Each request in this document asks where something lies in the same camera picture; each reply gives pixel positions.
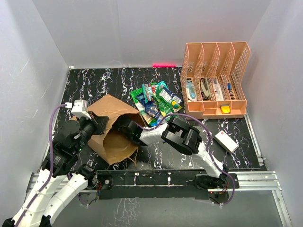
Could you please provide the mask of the brown paper bag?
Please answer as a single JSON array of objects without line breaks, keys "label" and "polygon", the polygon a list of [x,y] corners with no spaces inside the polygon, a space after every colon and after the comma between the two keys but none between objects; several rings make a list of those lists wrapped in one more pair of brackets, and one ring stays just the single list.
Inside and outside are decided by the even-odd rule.
[{"label": "brown paper bag", "polygon": [[139,110],[127,103],[111,96],[105,95],[95,103],[88,105],[87,111],[97,116],[108,116],[109,121],[102,135],[93,135],[88,141],[88,146],[108,164],[121,162],[135,153],[139,146],[132,142],[126,135],[114,128],[114,124],[128,119],[145,126],[144,119]]}]

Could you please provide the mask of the green Chuba cassava chips bag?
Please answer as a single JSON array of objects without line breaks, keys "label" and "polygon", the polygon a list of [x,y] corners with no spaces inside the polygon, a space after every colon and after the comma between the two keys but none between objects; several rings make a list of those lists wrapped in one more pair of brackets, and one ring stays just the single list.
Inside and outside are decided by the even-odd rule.
[{"label": "green Chuba cassava chips bag", "polygon": [[153,118],[153,114],[150,116],[148,113],[146,113],[144,111],[144,106],[138,101],[137,97],[143,95],[143,89],[142,87],[139,89],[136,89],[132,92],[130,92],[131,97],[135,103],[135,106],[137,107],[137,109],[139,110],[141,116],[143,117],[143,119],[146,121],[146,123],[151,126],[151,123],[160,119],[163,119],[163,115],[161,113],[161,111],[158,109],[158,106],[156,104],[155,101],[152,102],[152,105],[154,108],[156,108],[158,110],[157,114],[155,114],[156,118]]}]

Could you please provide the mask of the dark blue snack bag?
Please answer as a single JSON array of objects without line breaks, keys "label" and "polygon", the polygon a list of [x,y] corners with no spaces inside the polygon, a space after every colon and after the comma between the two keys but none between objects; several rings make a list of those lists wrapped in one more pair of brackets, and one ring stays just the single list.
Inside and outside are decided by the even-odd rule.
[{"label": "dark blue snack bag", "polygon": [[152,101],[145,102],[144,95],[138,96],[137,99],[144,106],[145,112],[153,109]]}]

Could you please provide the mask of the teal red candy bag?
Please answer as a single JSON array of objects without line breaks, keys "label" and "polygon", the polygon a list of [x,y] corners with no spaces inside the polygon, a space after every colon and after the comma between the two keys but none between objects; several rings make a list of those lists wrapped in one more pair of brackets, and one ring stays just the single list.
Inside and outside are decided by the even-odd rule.
[{"label": "teal red candy bag", "polygon": [[145,103],[153,101],[153,97],[156,95],[156,90],[163,87],[168,88],[164,81],[159,83],[142,84]]}]

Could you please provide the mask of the green white snack bag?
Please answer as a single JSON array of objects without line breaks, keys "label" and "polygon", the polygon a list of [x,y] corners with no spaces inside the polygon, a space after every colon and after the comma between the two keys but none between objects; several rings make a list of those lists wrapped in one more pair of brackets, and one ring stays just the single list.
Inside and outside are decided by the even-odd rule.
[{"label": "green white snack bag", "polygon": [[181,98],[164,86],[157,87],[156,97],[168,105],[172,113],[177,113],[182,108]]}]

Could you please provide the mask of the blue white snack bag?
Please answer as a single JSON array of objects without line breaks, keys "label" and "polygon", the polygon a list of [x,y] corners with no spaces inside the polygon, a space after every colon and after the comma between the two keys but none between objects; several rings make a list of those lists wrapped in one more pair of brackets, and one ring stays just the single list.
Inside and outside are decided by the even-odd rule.
[{"label": "blue white snack bag", "polygon": [[[153,101],[156,102],[158,109],[161,111],[163,117],[165,117],[168,114],[172,114],[170,108],[168,105],[166,105],[162,100],[156,97],[156,95],[153,97]],[[153,107],[152,110],[146,111],[150,116],[153,114],[153,118],[156,118],[155,114],[157,114],[158,110]]]}]

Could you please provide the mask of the small blue snack packet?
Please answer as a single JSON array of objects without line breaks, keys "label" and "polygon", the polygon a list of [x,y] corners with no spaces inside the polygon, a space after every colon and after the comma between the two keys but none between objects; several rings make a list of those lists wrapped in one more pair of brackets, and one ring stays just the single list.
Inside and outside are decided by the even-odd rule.
[{"label": "small blue snack packet", "polygon": [[158,126],[158,125],[161,125],[163,123],[164,120],[156,120],[154,122],[151,123],[151,126],[154,127],[154,126]]}]

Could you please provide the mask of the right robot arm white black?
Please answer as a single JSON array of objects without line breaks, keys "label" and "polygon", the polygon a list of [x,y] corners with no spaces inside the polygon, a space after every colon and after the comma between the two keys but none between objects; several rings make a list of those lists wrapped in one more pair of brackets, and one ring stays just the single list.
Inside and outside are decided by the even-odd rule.
[{"label": "right robot arm white black", "polygon": [[112,128],[122,133],[135,145],[147,146],[166,142],[179,153],[201,160],[201,166],[206,174],[196,178],[197,188],[226,189],[228,187],[228,168],[204,146],[199,130],[184,121],[173,117],[160,126],[146,128],[122,115]]}]

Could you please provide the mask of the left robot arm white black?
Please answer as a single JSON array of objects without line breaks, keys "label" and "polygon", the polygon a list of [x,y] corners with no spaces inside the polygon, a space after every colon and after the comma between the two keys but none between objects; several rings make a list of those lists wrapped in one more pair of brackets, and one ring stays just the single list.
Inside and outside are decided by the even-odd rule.
[{"label": "left robot arm white black", "polygon": [[83,189],[92,189],[98,183],[97,171],[83,164],[68,183],[56,191],[78,161],[78,154],[93,135],[105,132],[108,116],[69,120],[60,128],[42,163],[38,179],[18,213],[4,221],[5,227],[50,227],[63,209]]}]

